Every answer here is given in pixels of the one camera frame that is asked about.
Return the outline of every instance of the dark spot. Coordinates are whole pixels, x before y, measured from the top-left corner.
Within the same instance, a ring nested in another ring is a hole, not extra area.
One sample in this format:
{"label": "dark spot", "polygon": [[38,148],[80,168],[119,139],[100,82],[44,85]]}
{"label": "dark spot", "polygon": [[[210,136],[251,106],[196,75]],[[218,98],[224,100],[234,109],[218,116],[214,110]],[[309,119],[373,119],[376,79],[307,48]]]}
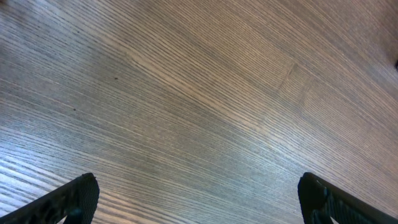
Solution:
{"label": "dark spot", "polygon": [[32,217],[30,218],[29,224],[36,224],[38,223],[38,218],[36,215],[32,215]]}
{"label": "dark spot", "polygon": [[54,208],[51,208],[47,215],[45,216],[46,223],[54,223],[53,220],[56,218],[57,211]]}
{"label": "dark spot", "polygon": [[40,213],[45,213],[47,210],[51,208],[51,201],[46,201],[42,207],[40,208]]}

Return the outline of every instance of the black object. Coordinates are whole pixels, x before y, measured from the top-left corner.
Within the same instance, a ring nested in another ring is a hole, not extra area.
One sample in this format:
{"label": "black object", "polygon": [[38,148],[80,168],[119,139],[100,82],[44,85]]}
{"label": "black object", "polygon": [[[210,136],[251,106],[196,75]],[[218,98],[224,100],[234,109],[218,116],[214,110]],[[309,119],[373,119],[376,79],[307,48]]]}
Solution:
{"label": "black object", "polygon": [[100,189],[92,173],[83,174],[43,197],[0,218],[0,224],[89,224],[97,208]]}
{"label": "black object", "polygon": [[298,183],[298,198],[305,224],[398,224],[373,208],[309,172]]}

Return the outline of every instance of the wooden table surface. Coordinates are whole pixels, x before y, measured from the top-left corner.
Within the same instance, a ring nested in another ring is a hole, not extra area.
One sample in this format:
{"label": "wooden table surface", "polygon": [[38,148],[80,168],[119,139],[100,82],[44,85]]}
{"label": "wooden table surface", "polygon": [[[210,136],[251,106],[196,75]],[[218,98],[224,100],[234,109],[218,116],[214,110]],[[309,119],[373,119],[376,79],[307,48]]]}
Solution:
{"label": "wooden table surface", "polygon": [[396,0],[2,0],[0,216],[303,223],[313,172],[398,216]]}

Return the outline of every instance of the wood grain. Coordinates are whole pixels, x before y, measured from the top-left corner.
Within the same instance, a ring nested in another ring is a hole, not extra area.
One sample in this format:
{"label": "wood grain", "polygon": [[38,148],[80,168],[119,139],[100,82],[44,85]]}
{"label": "wood grain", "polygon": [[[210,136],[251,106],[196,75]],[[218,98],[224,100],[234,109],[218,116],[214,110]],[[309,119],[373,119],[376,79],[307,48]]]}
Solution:
{"label": "wood grain", "polygon": [[93,223],[302,223],[314,172],[398,217],[398,4],[0,2],[0,216],[93,172]]}

